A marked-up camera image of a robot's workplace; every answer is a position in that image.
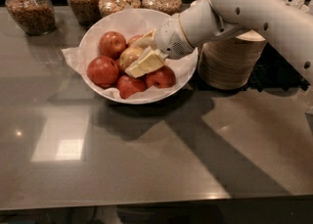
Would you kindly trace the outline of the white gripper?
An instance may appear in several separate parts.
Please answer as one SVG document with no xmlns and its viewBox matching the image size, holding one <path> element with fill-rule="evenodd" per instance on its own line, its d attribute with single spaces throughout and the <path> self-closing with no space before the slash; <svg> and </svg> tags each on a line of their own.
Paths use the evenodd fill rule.
<svg viewBox="0 0 313 224">
<path fill-rule="evenodd" d="M 138 60 L 125 70 L 134 78 L 163 67 L 168 56 L 172 60 L 178 60 L 192 54 L 195 50 L 184 35 L 179 15 L 166 19 L 157 30 L 148 31 L 134 41 L 132 46 L 145 49 Z"/>
</svg>

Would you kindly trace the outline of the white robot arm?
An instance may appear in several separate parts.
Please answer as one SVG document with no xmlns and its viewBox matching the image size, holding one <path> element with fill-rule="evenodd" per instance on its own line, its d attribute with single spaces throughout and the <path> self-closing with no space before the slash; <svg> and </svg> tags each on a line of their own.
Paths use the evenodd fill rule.
<svg viewBox="0 0 313 224">
<path fill-rule="evenodd" d="M 259 33 L 309 83 L 313 83 L 313 16 L 283 0 L 198 0 L 166 19 L 152 36 L 136 42 L 145 52 L 126 69 L 140 77 L 180 59 L 199 45 L 242 34 Z"/>
</svg>

